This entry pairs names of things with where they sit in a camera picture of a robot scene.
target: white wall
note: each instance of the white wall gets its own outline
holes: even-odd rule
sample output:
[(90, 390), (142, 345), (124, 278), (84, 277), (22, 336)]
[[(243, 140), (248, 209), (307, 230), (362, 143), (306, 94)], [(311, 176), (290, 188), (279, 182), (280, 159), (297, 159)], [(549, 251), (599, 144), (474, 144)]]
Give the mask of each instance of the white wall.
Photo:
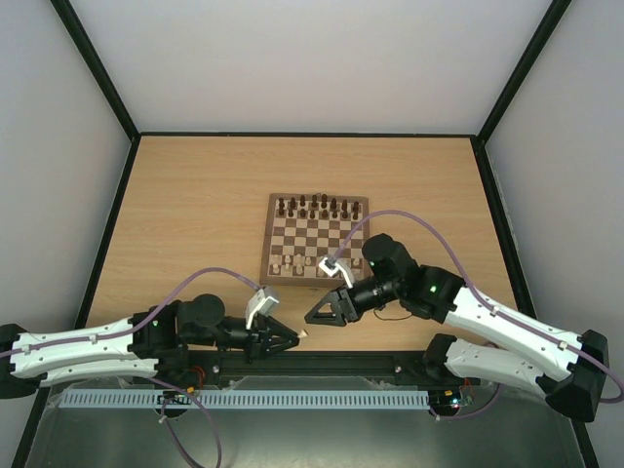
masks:
[(476, 133), (550, 0), (73, 0), (141, 131)]
[[(609, 338), (624, 375), (624, 3), (572, 2), (487, 146), (541, 319)], [(615, 395), (608, 384), (607, 395)], [(588, 426), (624, 459), (624, 404)]]
[[(71, 327), (129, 142), (46, 0), (0, 2), (0, 324)], [(0, 401), (0, 467), (33, 398)]]

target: perforated metal strip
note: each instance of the perforated metal strip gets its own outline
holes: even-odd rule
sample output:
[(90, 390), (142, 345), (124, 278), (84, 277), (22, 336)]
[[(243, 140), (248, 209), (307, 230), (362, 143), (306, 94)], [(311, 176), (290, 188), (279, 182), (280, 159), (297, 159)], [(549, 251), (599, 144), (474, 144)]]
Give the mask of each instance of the perforated metal strip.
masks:
[[(61, 408), (154, 409), (162, 406), (162, 390), (69, 389)], [(220, 410), (428, 410), (427, 392), (418, 391), (254, 391), (205, 390), (199, 400)], [(178, 397), (171, 406), (197, 408)]]

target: robotic arm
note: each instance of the robotic arm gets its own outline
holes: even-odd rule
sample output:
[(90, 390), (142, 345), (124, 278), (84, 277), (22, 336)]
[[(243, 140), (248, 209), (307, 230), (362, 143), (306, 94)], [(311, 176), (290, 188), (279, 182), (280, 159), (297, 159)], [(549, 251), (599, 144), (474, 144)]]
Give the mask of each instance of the robotic arm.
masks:
[[(593, 421), (605, 385), (605, 374), (577, 356), (567, 343), (608, 366), (606, 338), (586, 331), (578, 335), (531, 319), (481, 293), (485, 308), (464, 280), (449, 271), (418, 265), (405, 246), (386, 234), (371, 237), (362, 248), (372, 276), (353, 282), (344, 263), (325, 258), (321, 267), (345, 276), (345, 285), (329, 292), (305, 317), (308, 324), (344, 327), (371, 309), (398, 300), (412, 315), (459, 327), (504, 349), (478, 346), (447, 334), (437, 334), (425, 354), (430, 376), (478, 377), (523, 388), (554, 410), (585, 422)], [(330, 307), (331, 312), (322, 312)], [(514, 323), (497, 316), (503, 312)], [(554, 338), (554, 344), (526, 325)]]
[[(249, 301), (245, 318), (225, 316), (221, 299), (202, 294), (167, 305), (140, 330), (149, 312), (100, 327), (59, 333), (30, 333), (10, 324), (0, 327), (0, 398), (18, 398), (69, 380), (107, 375), (184, 381), (188, 345), (240, 349), (248, 361), (295, 347), (297, 333), (269, 317), (278, 303), (271, 288)], [(100, 336), (115, 335), (101, 339)], [(75, 342), (72, 338), (85, 338)], [(38, 348), (45, 342), (58, 346)]]

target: chessboard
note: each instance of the chessboard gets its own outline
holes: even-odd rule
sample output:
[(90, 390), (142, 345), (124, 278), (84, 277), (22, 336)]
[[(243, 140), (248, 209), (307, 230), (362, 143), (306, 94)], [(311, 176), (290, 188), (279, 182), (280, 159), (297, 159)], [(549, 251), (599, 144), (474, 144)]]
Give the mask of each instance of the chessboard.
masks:
[[(344, 283), (330, 278), (318, 265), (323, 256), (335, 254), (347, 234), (369, 214), (366, 197), (331, 194), (273, 193), (264, 230), (260, 269), (262, 285), (336, 288)], [(355, 280), (369, 276), (362, 245), (369, 225), (360, 227), (342, 252)]]

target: wooden table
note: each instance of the wooden table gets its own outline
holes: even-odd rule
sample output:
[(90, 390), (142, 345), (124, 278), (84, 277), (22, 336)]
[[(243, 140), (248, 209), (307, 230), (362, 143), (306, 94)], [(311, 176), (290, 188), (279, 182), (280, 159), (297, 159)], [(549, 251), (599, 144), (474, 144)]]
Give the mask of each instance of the wooden table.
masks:
[[(272, 192), (369, 197), (370, 210), (398, 209), (433, 224), (484, 293), (515, 306), (470, 141), (467, 138), (145, 136), (101, 272), (88, 326), (159, 303), (184, 278), (224, 266), (257, 279)], [(455, 271), (438, 241), (415, 222), (381, 216), (370, 234), (390, 234), (418, 262)], [(310, 326), (303, 316), (326, 293), (278, 287), (274, 317), (309, 336), (297, 350), (417, 350), (437, 332), (475, 342), (466, 331), (372, 313), (345, 328)], [(252, 291), (204, 275), (180, 296), (214, 293), (243, 316)], [(392, 304), (380, 315), (402, 317)]]

